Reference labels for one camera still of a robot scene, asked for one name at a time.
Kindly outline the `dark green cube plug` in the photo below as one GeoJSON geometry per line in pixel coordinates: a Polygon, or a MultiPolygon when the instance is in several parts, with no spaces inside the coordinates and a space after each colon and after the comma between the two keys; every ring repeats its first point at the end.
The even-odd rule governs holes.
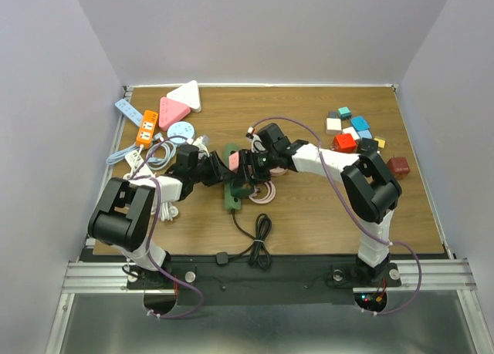
{"type": "Polygon", "coordinates": [[[231,195],[237,198],[247,198],[255,192],[255,187],[250,183],[231,184],[231,195]]]}

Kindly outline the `green power strip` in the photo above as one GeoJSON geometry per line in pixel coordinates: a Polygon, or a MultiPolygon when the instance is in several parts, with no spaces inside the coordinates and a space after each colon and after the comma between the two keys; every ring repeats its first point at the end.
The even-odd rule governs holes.
{"type": "MultiPolygon", "coordinates": [[[[229,157],[232,153],[239,150],[239,146],[234,143],[227,143],[224,149],[225,164],[229,167],[229,157]]],[[[242,202],[237,197],[232,195],[231,183],[224,183],[224,207],[228,212],[239,211],[241,209],[242,202]]]]}

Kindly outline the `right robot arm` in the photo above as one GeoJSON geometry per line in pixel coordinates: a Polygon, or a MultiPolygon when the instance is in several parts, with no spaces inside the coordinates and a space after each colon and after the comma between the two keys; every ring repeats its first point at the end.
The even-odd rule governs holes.
{"type": "Polygon", "coordinates": [[[400,184],[375,151],[362,154],[322,149],[304,140],[288,145],[284,140],[258,152],[229,150],[228,166],[240,184],[255,185],[271,179],[271,170],[282,168],[298,173],[325,176],[343,207],[360,229],[355,275],[372,285],[389,263],[391,220],[402,194],[400,184]]]}

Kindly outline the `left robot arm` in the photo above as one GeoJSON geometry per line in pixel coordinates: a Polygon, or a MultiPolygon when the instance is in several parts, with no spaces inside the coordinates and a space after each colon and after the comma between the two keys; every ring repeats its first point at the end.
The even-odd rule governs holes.
{"type": "Polygon", "coordinates": [[[135,187],[128,180],[111,178],[90,217],[88,235],[146,269],[147,281],[162,288],[171,281],[172,270],[164,264],[167,252],[147,234],[153,205],[182,201],[197,183],[210,187],[234,177],[215,151],[199,157],[197,147],[186,146],[165,175],[148,178],[152,185],[135,187]]]}

